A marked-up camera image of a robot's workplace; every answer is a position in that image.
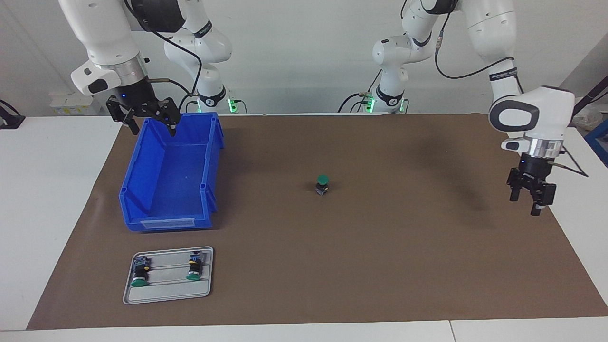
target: brown paper surface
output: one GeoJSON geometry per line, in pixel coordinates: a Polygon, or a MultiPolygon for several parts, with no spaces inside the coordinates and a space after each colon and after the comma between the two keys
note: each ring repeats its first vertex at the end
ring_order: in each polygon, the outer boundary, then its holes
{"type": "Polygon", "coordinates": [[[519,157],[485,116],[221,123],[206,231],[127,230],[118,193],[136,138],[120,132],[28,329],[608,315],[551,211],[509,202],[519,157]],[[122,303],[133,254],[205,245],[208,297],[122,303]]]}

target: gray tray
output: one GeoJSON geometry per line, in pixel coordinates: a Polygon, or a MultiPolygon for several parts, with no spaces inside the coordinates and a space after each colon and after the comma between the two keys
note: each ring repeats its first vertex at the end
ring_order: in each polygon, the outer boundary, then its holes
{"type": "Polygon", "coordinates": [[[130,305],[205,297],[211,291],[212,267],[213,248],[209,246],[139,252],[133,256],[131,264],[129,264],[129,275],[126,279],[125,294],[122,301],[130,305]],[[188,261],[194,251],[200,251],[201,258],[203,258],[200,281],[190,281],[185,278],[190,268],[188,261]],[[132,287],[133,273],[131,265],[135,258],[141,256],[150,258],[148,285],[132,287]]]}

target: blue object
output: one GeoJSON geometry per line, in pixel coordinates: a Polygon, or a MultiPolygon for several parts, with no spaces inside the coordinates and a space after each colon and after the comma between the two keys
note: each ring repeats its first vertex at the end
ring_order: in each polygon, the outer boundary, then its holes
{"type": "Polygon", "coordinates": [[[585,140],[602,162],[608,166],[608,120],[587,134],[585,140]]]}
{"type": "Polygon", "coordinates": [[[126,226],[132,231],[211,227],[222,148],[216,113],[184,114],[175,137],[164,124],[146,119],[119,195],[126,226]]]}

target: green led light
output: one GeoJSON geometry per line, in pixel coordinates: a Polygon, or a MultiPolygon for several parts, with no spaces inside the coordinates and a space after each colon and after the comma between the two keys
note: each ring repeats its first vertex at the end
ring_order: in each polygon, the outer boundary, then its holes
{"type": "Polygon", "coordinates": [[[376,99],[374,99],[374,97],[369,97],[368,98],[368,102],[367,102],[367,106],[365,106],[365,111],[368,113],[373,113],[374,112],[374,105],[376,104],[376,99]]]}
{"type": "Polygon", "coordinates": [[[232,99],[228,99],[228,106],[230,106],[231,113],[238,113],[238,106],[232,99]]]}

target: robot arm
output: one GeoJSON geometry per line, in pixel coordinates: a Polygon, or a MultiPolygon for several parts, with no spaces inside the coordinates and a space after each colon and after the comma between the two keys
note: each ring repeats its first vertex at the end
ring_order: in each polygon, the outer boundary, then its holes
{"type": "Polygon", "coordinates": [[[377,41],[373,49],[374,61],[382,68],[382,78],[373,93],[373,111],[399,111],[406,90],[405,64],[427,60],[433,56],[432,29],[439,15],[424,10],[416,0],[403,16],[404,35],[377,41]]]}
{"type": "Polygon", "coordinates": [[[131,0],[136,18],[145,30],[177,33],[172,42],[200,58],[165,42],[165,55],[185,69],[196,80],[199,107],[217,113],[237,110],[230,89],[224,86],[217,68],[211,63],[227,61],[232,56],[228,38],[213,27],[201,1],[194,0],[131,0]]]}
{"type": "Polygon", "coordinates": [[[569,91],[550,86],[520,92],[512,58],[516,40],[512,0],[414,0],[403,19],[406,34],[377,42],[374,47],[374,59],[382,66],[386,78],[373,94],[374,111],[396,111],[407,81],[403,64],[432,56],[430,39],[421,39],[431,35],[438,15],[456,10],[465,14],[476,53],[491,66],[488,73],[494,103],[489,113],[490,124],[502,132],[523,133],[521,138],[507,139],[502,144],[503,149],[522,154],[519,166],[511,169],[507,181],[511,201],[517,201],[521,188],[526,188],[534,201],[531,214],[539,215],[542,208],[553,204],[556,186],[545,179],[551,173],[555,157],[561,153],[575,97],[569,91]]]}
{"type": "Polygon", "coordinates": [[[89,56],[72,73],[78,90],[89,96],[111,91],[106,106],[112,118],[128,125],[134,134],[139,127],[133,117],[145,116],[163,122],[174,135],[181,118],[179,110],[173,99],[156,98],[119,2],[59,0],[59,4],[89,56]]]}

